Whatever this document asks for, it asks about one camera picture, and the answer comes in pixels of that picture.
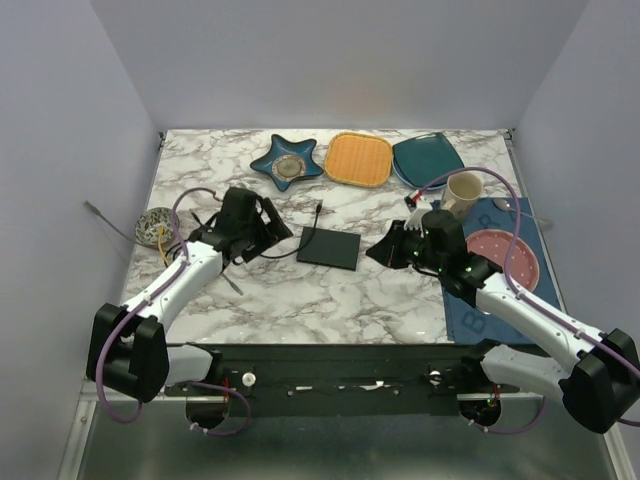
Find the black network switch box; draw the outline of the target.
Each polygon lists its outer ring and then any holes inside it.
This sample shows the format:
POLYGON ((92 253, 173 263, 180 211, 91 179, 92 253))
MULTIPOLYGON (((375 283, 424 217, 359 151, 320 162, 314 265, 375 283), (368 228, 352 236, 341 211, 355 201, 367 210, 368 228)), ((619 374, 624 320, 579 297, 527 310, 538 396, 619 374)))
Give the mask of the black network switch box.
POLYGON ((355 233, 305 227, 296 261, 355 271, 361 236, 355 233))

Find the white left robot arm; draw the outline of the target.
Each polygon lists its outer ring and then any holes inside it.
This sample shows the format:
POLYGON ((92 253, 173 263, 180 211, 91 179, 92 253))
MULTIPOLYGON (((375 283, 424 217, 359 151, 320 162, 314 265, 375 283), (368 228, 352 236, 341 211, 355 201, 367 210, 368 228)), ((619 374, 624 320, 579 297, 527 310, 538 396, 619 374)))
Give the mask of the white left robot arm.
POLYGON ((222 380, 220 355, 195 344, 171 346, 166 334, 195 295, 236 258, 250 262, 292 233, 273 202, 229 188, 212 225, 179 241, 179 256, 148 287, 121 306, 104 304, 95 314, 86 375, 142 403, 163 387, 186 383, 201 395, 222 380))

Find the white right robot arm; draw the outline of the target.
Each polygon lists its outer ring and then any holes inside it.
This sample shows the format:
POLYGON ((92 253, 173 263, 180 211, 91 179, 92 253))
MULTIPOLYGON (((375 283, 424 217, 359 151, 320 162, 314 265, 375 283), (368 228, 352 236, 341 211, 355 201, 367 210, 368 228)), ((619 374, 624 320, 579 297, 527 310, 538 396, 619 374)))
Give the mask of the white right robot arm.
POLYGON ((436 276, 443 289, 482 313, 510 324, 544 351, 539 357, 487 341, 464 362, 460 379, 480 392, 506 384, 561 403, 587 430, 603 434, 639 399, 639 355, 625 332, 586 325, 539 299, 505 268, 472 252, 463 227, 446 210, 413 213, 392 222, 366 252, 390 269, 436 276))

